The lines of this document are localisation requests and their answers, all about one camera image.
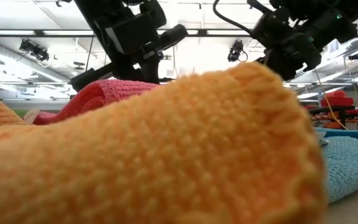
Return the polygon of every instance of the light blue towel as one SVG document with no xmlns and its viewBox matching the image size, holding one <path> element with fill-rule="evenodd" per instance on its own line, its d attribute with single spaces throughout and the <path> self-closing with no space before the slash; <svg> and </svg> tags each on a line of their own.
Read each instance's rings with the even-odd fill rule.
<svg viewBox="0 0 358 224">
<path fill-rule="evenodd" d="M 335 202 L 358 190 L 358 131 L 316 128 L 326 132 L 323 147 L 328 171 L 329 201 Z"/>
</svg>

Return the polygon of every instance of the pink towel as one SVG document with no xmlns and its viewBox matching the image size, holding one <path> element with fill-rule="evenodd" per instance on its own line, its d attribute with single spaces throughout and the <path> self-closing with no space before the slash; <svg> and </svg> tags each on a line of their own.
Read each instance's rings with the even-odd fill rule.
<svg viewBox="0 0 358 224">
<path fill-rule="evenodd" d="M 58 113 L 40 112 L 34 124 L 45 125 L 63 121 L 104 105 L 139 95 L 158 85 L 122 80 L 98 80 L 87 85 Z"/>
</svg>

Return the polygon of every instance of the orange knit towel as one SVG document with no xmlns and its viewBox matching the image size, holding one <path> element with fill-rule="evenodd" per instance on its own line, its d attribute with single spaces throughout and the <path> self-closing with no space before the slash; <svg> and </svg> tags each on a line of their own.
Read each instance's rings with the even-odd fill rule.
<svg viewBox="0 0 358 224">
<path fill-rule="evenodd" d="M 256 63 L 61 123 L 0 103 L 1 223 L 322 223 L 310 119 Z"/>
</svg>

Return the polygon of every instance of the orange crocheted cloth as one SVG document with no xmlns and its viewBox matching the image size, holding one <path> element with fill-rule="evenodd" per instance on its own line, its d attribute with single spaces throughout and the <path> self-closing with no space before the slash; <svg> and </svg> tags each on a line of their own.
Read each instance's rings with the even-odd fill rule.
<svg viewBox="0 0 358 224">
<path fill-rule="evenodd" d="M 322 223 L 320 153 L 256 63 L 46 126 L 0 103 L 0 223 Z"/>
</svg>

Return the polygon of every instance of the black cable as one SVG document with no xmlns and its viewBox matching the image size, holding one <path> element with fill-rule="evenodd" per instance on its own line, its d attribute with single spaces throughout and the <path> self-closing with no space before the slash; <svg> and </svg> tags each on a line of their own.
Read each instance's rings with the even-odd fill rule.
<svg viewBox="0 0 358 224">
<path fill-rule="evenodd" d="M 92 45 L 93 45 L 93 38 L 91 39 L 91 46 L 89 47 L 89 54 L 88 54 L 88 59 L 86 60 L 86 67 L 85 67 L 85 71 L 88 71 L 88 64 L 90 62 L 90 57 L 91 57 L 91 51 L 92 51 Z"/>
<path fill-rule="evenodd" d="M 216 6 L 218 5 L 219 3 L 219 0 L 215 0 L 213 6 L 212 6 L 212 10 L 214 11 L 215 15 L 218 16 L 220 19 L 222 19 L 223 21 L 225 22 L 228 22 L 244 31 L 246 31 L 248 34 L 251 34 L 251 30 L 246 28 L 245 26 L 241 25 L 240 23 L 238 22 L 234 22 L 233 20 L 227 18 L 227 17 L 224 17 L 222 14 L 220 14 L 217 10 L 216 10 Z"/>
<path fill-rule="evenodd" d="M 237 59 L 239 62 L 246 62 L 246 61 L 248 61 L 248 54 L 247 54 L 247 52 L 245 52 L 245 50 L 242 50 L 242 52 L 247 56 L 247 59 L 246 60 L 244 60 L 244 61 L 242 61 L 242 60 L 240 60 L 240 59 Z"/>
</svg>

